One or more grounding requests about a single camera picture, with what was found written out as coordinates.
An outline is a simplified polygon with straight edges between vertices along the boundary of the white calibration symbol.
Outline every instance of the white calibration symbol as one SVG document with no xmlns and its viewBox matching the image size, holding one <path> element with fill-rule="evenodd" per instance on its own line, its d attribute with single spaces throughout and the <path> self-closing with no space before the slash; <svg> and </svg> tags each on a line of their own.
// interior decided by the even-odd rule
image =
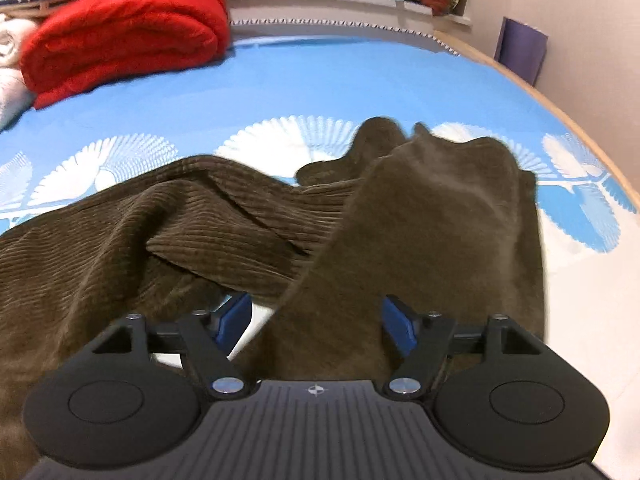
<svg viewBox="0 0 640 480">
<path fill-rule="evenodd" d="M 319 384 L 314 384 L 312 387 L 310 387 L 307 390 L 311 395 L 313 396 L 318 396 L 318 395 L 322 395 L 324 394 L 324 392 L 326 391 L 322 386 L 320 386 Z"/>
</svg>

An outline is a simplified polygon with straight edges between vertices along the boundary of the mattress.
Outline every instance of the mattress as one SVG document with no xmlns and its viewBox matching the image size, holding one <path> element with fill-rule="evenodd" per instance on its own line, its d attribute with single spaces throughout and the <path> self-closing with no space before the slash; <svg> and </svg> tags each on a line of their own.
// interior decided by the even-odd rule
<svg viewBox="0 0 640 480">
<path fill-rule="evenodd" d="M 222 63 L 101 86 L 0 135 L 0 232 L 181 157 L 212 153 L 296 185 L 358 125 L 504 142 L 538 179 L 548 343 L 610 404 L 640 367 L 636 208 L 606 165 L 500 73 L 461 56 L 349 37 L 238 41 Z M 256 306 L 252 332 L 268 317 Z"/>
</svg>

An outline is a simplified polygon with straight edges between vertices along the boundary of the blue bed sheet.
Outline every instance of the blue bed sheet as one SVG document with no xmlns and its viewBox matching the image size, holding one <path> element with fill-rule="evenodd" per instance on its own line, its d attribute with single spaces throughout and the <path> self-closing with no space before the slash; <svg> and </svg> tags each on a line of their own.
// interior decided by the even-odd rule
<svg viewBox="0 0 640 480">
<path fill-rule="evenodd" d="M 505 142 L 540 183 L 565 233 L 613 250 L 613 205 L 635 211 L 606 167 L 551 113 L 495 70 L 449 54 L 351 38 L 245 40 L 221 63 L 119 81 L 0 134 L 0 232 L 97 190 L 201 153 L 294 184 L 297 168 L 341 156 L 372 116 L 450 140 Z"/>
</svg>

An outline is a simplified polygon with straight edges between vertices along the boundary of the wooden edge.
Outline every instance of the wooden edge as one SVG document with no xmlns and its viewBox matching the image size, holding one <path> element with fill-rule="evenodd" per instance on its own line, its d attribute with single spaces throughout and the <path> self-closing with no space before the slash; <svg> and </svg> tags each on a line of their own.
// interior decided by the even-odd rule
<svg viewBox="0 0 640 480">
<path fill-rule="evenodd" d="M 516 83 L 516 85 L 522 88 L 527 94 L 529 94 L 537 102 L 543 105 L 543 107 L 549 110 L 562 124 L 564 124 L 564 126 L 567 127 L 569 131 L 571 131 L 572 134 L 578 137 L 584 143 L 584 145 L 587 146 L 593 152 L 593 154 L 602 161 L 602 163 L 607 167 L 609 172 L 613 175 L 613 177 L 615 177 L 622 189 L 628 195 L 634 206 L 636 206 L 636 210 L 640 212 L 640 195 L 638 195 L 638 192 L 633 188 L 633 186 L 631 186 L 631 183 L 626 179 L 626 177 L 622 174 L 615 163 L 609 158 L 609 155 L 607 155 L 607 153 L 604 152 L 604 150 L 595 142 L 595 140 L 591 139 L 591 137 L 589 137 L 585 133 L 585 131 L 560 108 L 558 108 L 549 99 L 543 96 L 538 90 L 533 88 L 533 86 L 529 85 L 526 81 L 515 75 L 507 67 L 486 56 L 479 50 L 474 49 L 464 41 L 438 30 L 434 31 L 433 35 L 440 41 L 448 44 L 462 56 L 468 57 L 472 61 L 476 61 L 478 63 L 482 63 L 495 68 L 503 76 Z"/>
</svg>

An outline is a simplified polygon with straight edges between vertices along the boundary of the silver screw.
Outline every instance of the silver screw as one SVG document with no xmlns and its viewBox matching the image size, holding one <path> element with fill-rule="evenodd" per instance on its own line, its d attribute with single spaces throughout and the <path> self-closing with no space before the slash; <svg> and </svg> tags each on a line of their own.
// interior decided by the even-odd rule
<svg viewBox="0 0 640 480">
<path fill-rule="evenodd" d="M 420 383 L 411 377 L 400 377 L 389 383 L 389 389 L 396 394 L 414 394 L 420 389 Z"/>
<path fill-rule="evenodd" d="M 237 377 L 220 377 L 211 387 L 219 394 L 236 394 L 244 388 L 244 383 Z"/>
</svg>

